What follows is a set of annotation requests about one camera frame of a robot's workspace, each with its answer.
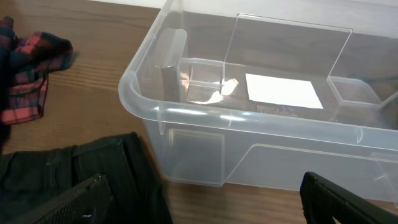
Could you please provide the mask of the black pants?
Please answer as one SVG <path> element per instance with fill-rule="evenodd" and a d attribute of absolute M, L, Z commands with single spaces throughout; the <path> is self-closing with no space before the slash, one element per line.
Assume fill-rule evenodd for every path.
<path fill-rule="evenodd" d="M 106 223 L 171 223 L 162 182 L 136 133 L 50 151 L 1 156 L 1 223 L 9 222 L 96 175 L 114 200 Z"/>

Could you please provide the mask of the red plaid flannel shirt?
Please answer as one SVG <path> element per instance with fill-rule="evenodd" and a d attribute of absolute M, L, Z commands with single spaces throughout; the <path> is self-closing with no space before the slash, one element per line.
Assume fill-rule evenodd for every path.
<path fill-rule="evenodd" d="M 72 43 L 48 32 L 20 39 L 11 17 L 1 19 L 1 122 L 19 124 L 43 117 L 49 73 L 70 67 Z"/>

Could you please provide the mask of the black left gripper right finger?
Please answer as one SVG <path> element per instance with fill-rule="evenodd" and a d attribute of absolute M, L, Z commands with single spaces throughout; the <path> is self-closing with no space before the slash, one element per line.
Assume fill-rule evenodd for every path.
<path fill-rule="evenodd" d="M 304 174 L 300 198 L 308 224 L 397 224 L 397 215 L 314 172 Z"/>

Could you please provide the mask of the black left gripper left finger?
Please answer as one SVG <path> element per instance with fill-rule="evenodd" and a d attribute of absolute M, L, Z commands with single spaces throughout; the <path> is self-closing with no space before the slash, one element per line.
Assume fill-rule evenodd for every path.
<path fill-rule="evenodd" d="M 99 224 L 106 219 L 113 193 L 105 175 L 96 174 L 10 224 Z"/>

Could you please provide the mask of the clear plastic storage bin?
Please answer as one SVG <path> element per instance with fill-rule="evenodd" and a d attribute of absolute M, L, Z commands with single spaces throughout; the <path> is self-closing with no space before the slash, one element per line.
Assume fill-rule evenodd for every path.
<path fill-rule="evenodd" d="M 310 81 L 323 109 L 251 101 Z M 316 172 L 397 202 L 396 1 L 167 1 L 119 82 L 171 181 L 298 190 Z"/>

